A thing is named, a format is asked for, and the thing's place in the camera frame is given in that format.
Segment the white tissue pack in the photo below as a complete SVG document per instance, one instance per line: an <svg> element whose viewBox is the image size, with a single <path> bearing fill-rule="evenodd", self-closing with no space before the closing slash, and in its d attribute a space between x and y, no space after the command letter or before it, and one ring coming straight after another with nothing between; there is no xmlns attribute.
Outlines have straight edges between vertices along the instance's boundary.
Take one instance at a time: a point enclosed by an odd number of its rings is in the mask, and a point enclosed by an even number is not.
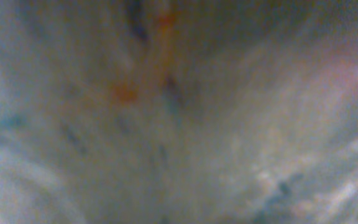
<svg viewBox="0 0 358 224"><path fill-rule="evenodd" d="M0 223L358 223L358 1L0 1Z"/></svg>

